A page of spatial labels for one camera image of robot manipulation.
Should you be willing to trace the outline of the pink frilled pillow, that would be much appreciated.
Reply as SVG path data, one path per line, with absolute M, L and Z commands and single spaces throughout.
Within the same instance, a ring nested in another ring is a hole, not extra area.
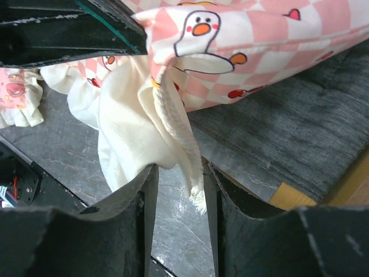
M 36 126 L 44 121 L 39 111 L 43 78 L 38 69 L 1 69 L 1 128 Z

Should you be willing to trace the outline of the wooden pet bed frame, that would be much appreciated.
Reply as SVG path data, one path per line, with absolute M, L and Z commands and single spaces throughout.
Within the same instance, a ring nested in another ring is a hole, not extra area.
M 216 151 L 210 163 L 238 187 L 275 207 L 289 210 L 301 205 L 368 205 L 368 149 L 333 182 L 299 184 L 277 178 L 269 169 L 251 164 L 234 151 Z

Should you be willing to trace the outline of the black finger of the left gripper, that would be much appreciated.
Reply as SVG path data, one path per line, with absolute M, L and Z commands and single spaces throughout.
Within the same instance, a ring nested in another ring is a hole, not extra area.
M 37 68 L 145 55 L 146 33 L 122 1 L 1 1 L 1 67 Z

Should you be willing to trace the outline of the grey fabric bed sling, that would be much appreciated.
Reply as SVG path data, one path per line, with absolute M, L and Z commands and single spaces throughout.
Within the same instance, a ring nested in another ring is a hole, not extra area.
M 368 146 L 368 42 L 189 119 L 277 178 L 333 182 Z

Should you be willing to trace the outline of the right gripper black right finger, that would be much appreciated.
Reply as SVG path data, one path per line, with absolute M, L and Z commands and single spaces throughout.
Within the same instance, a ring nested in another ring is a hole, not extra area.
M 367 276 L 368 207 L 290 211 L 249 194 L 214 165 L 204 188 L 217 276 Z

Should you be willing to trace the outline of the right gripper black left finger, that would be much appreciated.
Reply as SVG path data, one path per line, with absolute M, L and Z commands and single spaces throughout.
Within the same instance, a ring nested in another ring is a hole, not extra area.
M 1 210 L 2 276 L 148 276 L 159 169 L 78 213 Z

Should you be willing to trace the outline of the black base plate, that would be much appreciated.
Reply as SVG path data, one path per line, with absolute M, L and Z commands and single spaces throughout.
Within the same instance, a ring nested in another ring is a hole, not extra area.
M 78 213 L 88 206 L 91 205 L 37 163 L 29 161 L 10 144 L 1 142 L 1 210 L 56 207 L 67 213 Z M 171 275 L 172 272 L 150 254 L 148 276 Z

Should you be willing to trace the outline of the pink checkered duck mattress cover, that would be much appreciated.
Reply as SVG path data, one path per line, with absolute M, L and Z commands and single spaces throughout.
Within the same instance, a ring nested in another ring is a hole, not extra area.
M 42 67 L 72 115 L 99 132 L 112 191 L 149 164 L 179 165 L 206 211 L 190 111 L 232 104 L 368 39 L 367 1 L 127 1 L 147 54 Z

